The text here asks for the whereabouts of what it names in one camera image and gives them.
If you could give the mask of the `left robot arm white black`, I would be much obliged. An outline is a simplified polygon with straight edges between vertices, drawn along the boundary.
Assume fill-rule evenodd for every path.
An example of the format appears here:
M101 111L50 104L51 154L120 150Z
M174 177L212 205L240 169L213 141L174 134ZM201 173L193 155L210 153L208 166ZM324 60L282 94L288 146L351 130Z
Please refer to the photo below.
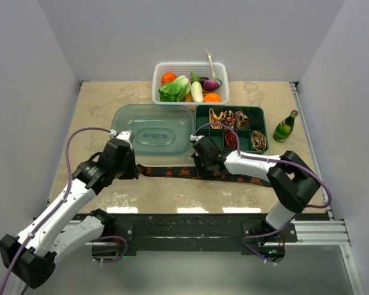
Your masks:
M115 179L138 176L133 134L126 130L111 138L97 161L80 163L62 193L28 227L16 236L0 240L0 254L8 273L13 273L32 289L52 275L55 264L88 240L108 241L115 226L106 213L92 213L76 231L64 232L74 215Z

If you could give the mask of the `dark floral orange tie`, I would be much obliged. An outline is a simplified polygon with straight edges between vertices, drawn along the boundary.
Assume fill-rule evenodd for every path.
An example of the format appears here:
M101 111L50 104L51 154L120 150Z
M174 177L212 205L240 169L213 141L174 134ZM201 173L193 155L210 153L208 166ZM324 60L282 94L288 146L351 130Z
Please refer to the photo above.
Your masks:
M207 181L229 181L238 183L252 183L260 186L271 187L269 181L255 176L233 175L226 171L213 172L197 167L146 167L138 164L141 175L155 178L181 178Z

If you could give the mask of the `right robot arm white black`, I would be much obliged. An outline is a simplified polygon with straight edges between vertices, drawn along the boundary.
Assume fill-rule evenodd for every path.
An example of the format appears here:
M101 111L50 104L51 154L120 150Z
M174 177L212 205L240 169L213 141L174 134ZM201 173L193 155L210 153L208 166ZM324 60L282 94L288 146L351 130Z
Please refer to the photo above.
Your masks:
M212 139L202 135L190 136L190 142L201 172L210 172L225 180L248 178L273 188L277 203L261 224L250 230L253 235L263 235L270 242L283 235L283 226L302 213L320 188L310 168L295 152L268 157L233 148L221 150Z

